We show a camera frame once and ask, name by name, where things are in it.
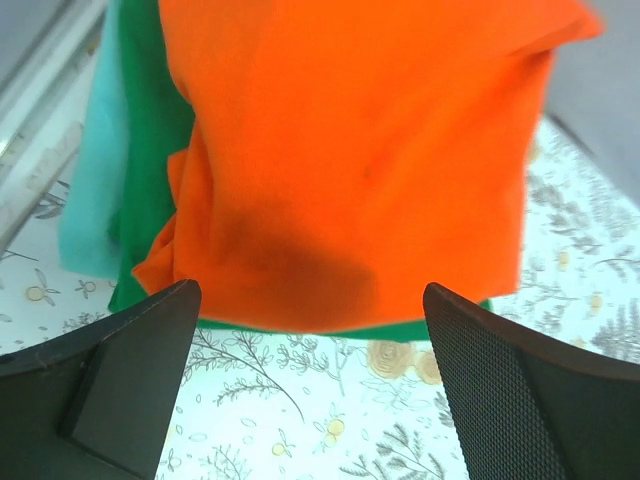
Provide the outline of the orange t shirt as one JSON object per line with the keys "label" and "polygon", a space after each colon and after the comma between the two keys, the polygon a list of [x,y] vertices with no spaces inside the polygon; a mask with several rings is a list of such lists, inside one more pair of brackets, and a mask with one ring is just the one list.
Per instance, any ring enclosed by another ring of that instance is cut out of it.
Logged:
{"label": "orange t shirt", "polygon": [[480,302],[520,275],[528,151],[581,1],[163,1],[192,106],[175,214],[134,276],[207,319],[327,333]]}

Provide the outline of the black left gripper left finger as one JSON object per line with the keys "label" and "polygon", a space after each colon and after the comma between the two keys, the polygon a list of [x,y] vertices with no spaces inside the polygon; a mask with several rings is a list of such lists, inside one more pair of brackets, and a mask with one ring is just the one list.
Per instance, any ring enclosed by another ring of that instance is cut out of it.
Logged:
{"label": "black left gripper left finger", "polygon": [[152,479],[198,321],[181,281],[1,358],[4,479]]}

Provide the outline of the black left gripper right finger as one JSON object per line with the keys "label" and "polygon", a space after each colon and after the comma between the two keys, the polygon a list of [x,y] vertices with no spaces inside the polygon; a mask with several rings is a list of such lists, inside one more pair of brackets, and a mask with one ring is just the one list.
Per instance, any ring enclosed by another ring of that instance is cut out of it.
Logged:
{"label": "black left gripper right finger", "polygon": [[423,306],[470,478],[638,478],[637,364],[538,333],[437,283]]}

